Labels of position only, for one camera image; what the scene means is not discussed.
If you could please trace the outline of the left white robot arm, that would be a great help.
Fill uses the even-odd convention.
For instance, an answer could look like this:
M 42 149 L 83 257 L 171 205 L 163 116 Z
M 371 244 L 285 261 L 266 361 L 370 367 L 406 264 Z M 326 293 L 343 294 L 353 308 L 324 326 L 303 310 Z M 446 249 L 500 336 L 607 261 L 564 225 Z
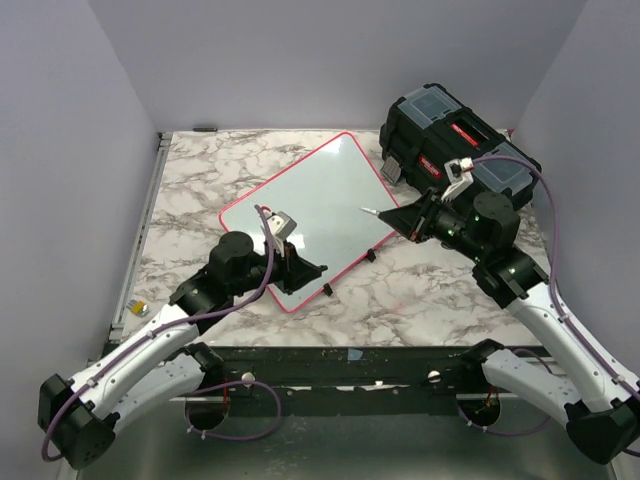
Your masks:
M 54 374 L 39 390 L 37 423 L 44 433 L 41 458 L 66 460 L 75 470 L 93 463 L 116 435 L 141 414 L 183 394 L 225 390 L 223 360 L 198 337 L 251 304 L 274 284 L 292 294 L 326 271 L 296 247 L 268 234 L 257 253 L 240 231 L 224 234 L 208 262 L 179 285 L 169 302 L 137 333 L 84 370 Z

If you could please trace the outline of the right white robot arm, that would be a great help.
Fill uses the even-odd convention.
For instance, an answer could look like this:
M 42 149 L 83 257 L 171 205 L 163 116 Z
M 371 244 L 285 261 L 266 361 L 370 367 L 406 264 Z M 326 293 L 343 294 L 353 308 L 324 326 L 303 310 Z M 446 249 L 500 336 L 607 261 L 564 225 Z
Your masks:
M 540 341 L 567 379 L 532 367 L 505 347 L 460 367 L 469 390 L 506 389 L 562 425 L 578 450 L 604 465 L 639 438 L 639 379 L 618 363 L 563 305 L 549 275 L 514 242 L 520 217 L 510 200 L 479 194 L 467 215 L 437 192 L 377 213 L 414 243 L 430 239 L 469 258 L 479 288 Z

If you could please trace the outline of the pink-framed whiteboard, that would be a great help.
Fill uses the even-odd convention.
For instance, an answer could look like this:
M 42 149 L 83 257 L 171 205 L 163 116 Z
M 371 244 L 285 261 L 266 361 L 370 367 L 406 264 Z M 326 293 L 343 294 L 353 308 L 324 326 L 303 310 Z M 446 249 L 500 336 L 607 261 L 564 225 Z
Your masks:
M 305 260 L 328 266 L 292 295 L 269 287 L 280 308 L 294 313 L 392 235 L 389 226 L 360 207 L 385 211 L 398 202 L 355 136 L 342 132 L 221 210 L 222 227 L 249 234 L 262 253 L 256 205 L 292 217 L 297 227 L 288 241 Z

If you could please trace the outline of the whiteboard marker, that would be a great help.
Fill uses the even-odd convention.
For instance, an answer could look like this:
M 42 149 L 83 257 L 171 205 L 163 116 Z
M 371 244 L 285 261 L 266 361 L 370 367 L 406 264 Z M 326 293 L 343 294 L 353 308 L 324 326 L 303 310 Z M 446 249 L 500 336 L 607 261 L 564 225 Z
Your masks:
M 369 214 L 369 215 L 373 215 L 373 216 L 378 216 L 379 215 L 379 211 L 375 210 L 375 209 L 371 209 L 371 208 L 367 208 L 367 207 L 360 207 L 360 210 Z

